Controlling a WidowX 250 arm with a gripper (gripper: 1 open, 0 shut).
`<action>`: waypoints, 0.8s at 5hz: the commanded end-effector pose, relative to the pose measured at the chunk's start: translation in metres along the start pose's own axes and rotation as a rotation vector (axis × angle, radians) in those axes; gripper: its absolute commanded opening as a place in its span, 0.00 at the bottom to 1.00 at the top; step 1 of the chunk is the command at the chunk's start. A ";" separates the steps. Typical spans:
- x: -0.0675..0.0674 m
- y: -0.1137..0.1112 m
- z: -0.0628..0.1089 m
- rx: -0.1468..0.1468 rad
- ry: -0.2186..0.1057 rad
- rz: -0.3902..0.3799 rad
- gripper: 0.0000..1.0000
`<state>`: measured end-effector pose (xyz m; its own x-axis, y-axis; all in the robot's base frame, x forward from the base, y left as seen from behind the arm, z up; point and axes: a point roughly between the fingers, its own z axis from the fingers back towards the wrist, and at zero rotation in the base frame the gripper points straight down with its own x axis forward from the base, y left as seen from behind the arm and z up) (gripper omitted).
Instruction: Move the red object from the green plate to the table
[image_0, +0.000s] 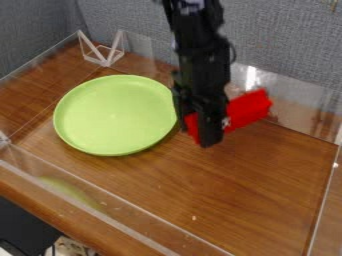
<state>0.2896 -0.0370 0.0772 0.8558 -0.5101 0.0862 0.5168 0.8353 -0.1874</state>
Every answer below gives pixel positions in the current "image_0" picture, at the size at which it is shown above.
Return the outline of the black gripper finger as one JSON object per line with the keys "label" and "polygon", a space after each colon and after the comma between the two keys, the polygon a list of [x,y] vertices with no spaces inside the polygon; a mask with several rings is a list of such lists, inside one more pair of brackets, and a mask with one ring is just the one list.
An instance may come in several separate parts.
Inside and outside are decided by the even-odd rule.
{"label": "black gripper finger", "polygon": [[181,129],[183,132],[187,132],[186,116],[193,112],[189,90],[175,84],[171,92]]}
{"label": "black gripper finger", "polygon": [[224,121],[228,117],[226,98],[197,98],[194,108],[198,114],[199,144],[204,148],[218,144],[224,139]]}

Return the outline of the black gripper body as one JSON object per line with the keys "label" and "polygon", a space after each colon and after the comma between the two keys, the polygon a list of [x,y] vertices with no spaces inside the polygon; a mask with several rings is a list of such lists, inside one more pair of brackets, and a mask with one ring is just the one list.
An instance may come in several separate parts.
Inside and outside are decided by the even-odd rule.
{"label": "black gripper body", "polygon": [[225,85],[232,78],[232,43],[220,33],[225,10],[220,0],[161,0],[179,70],[173,73],[174,85],[197,98],[226,98]]}

